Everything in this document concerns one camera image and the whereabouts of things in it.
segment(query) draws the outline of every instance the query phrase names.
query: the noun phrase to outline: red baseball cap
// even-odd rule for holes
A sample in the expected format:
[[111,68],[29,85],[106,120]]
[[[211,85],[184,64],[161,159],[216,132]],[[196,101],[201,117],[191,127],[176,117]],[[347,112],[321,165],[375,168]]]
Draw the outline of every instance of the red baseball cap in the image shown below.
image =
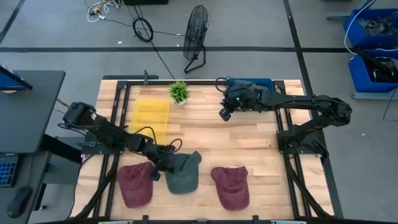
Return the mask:
[[124,203],[128,208],[141,207],[152,199],[154,185],[149,176],[153,170],[151,162],[119,169],[117,178]]
[[215,167],[211,177],[216,182],[218,198],[227,210],[242,210],[249,205],[248,171],[245,167]]

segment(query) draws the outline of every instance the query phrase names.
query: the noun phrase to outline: electric fan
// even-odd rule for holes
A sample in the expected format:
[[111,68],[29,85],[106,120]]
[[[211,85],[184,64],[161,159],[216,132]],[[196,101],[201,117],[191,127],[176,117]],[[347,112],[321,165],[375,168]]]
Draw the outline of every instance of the electric fan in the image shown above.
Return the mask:
[[[185,33],[183,53],[184,57],[190,61],[184,69],[185,73],[200,68],[206,64],[206,47],[203,45],[203,42],[205,41],[207,28],[207,9],[202,5],[195,6],[189,18],[187,31]],[[203,50],[203,63],[188,69],[193,61],[198,60],[201,50]]]

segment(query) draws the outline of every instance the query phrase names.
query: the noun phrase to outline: blue storage bin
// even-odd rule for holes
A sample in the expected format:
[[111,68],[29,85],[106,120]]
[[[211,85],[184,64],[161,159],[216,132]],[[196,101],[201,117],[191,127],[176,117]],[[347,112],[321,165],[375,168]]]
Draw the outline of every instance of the blue storage bin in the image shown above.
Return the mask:
[[[373,57],[389,57],[398,59],[398,50],[395,52],[386,52],[383,50],[366,50]],[[349,70],[353,77],[355,90],[360,93],[384,93],[395,89],[398,83],[378,83],[372,82],[369,77],[368,69],[365,61],[361,56],[355,57],[349,61]]]
[[[354,16],[359,12],[359,9],[353,10],[350,17],[344,23],[344,29],[347,32],[350,22]],[[396,12],[394,16],[393,25],[398,28],[398,9],[365,9],[357,18],[355,18],[351,27],[349,28],[347,37],[353,47],[361,46],[365,49],[394,49],[398,47],[398,39],[393,35],[366,35],[363,27],[359,23],[360,19],[378,19],[390,16]]]

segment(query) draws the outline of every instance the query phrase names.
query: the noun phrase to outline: fan stand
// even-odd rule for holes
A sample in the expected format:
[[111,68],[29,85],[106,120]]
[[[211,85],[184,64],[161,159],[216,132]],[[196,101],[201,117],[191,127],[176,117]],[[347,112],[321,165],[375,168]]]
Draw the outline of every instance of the fan stand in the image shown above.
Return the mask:
[[198,65],[196,67],[193,67],[191,69],[188,69],[188,67],[192,64],[193,61],[198,60],[199,58],[195,57],[193,58],[189,64],[185,67],[184,72],[187,74],[188,72],[191,72],[192,70],[195,70],[197,68],[200,68],[206,64],[206,47],[204,45],[201,46],[201,49],[203,50],[203,63],[201,65]]

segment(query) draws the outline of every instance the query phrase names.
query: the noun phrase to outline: transparent yellow container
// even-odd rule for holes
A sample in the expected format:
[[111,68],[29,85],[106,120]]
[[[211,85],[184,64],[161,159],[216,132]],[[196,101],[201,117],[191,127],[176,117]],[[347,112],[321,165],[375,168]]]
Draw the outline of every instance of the transparent yellow container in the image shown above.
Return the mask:
[[[166,145],[167,122],[169,121],[170,102],[161,99],[139,98],[134,104],[129,132],[135,133],[145,126],[154,129],[158,144]],[[139,132],[153,138],[152,131],[146,128]]]

